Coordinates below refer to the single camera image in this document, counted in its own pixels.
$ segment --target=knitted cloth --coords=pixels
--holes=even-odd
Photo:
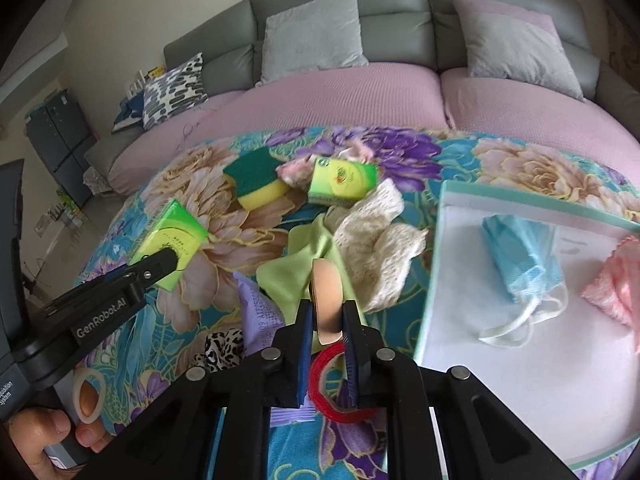
[[[392,224],[403,210],[402,194],[388,178],[351,209],[332,207],[324,218],[363,312],[396,303],[411,259],[426,248],[426,230]]]

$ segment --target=black and white pillow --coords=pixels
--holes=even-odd
[[[149,130],[207,99],[202,82],[202,53],[145,86],[143,126]]]

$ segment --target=purple packet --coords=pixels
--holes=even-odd
[[[271,346],[276,330],[285,323],[278,306],[260,292],[260,287],[254,280],[237,271],[234,272],[234,278],[238,282],[244,355],[247,356]],[[292,422],[310,422],[317,414],[316,408],[308,396],[305,396],[305,402],[299,409],[272,408],[271,427]]]
[[[237,271],[234,278],[238,282],[244,355],[247,356],[271,346],[276,330],[285,323],[280,309],[260,292],[254,280]]]

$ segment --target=floral bedspread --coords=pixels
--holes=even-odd
[[[329,126],[257,132],[202,144],[179,155],[128,199],[79,277],[88,280],[124,263],[148,215],[168,197],[177,198],[210,233],[174,291],[150,291],[146,307],[85,359],[110,385],[103,411],[109,431],[123,430],[183,373],[194,355],[204,351],[208,333],[239,327],[232,273],[253,276],[258,265],[282,255],[288,229],[324,211],[290,192],[247,213],[222,169],[264,145],[284,161],[308,153],[332,155],[356,136],[373,148],[375,163],[404,193],[402,220],[421,229],[435,226],[440,186],[447,179],[540,193],[640,221],[636,190],[611,168],[489,134]],[[414,259],[398,304],[368,318],[386,345],[408,355],[414,352],[420,327],[432,249],[429,245]],[[338,379],[331,389],[338,394],[344,384]],[[386,479],[384,449],[382,420],[342,426],[318,415],[314,422],[271,431],[269,478]],[[630,450],[576,474],[609,480]]]

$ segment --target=human hand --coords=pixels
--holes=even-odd
[[[98,392],[89,383],[80,389],[80,408],[89,416],[98,403]],[[38,480],[68,480],[79,468],[63,470],[55,467],[44,453],[46,446],[58,444],[69,434],[71,423],[65,412],[45,408],[28,408],[16,413],[8,422],[9,437],[14,441],[25,463]],[[98,418],[91,424],[78,424],[76,440],[81,446],[100,453],[113,437]]]

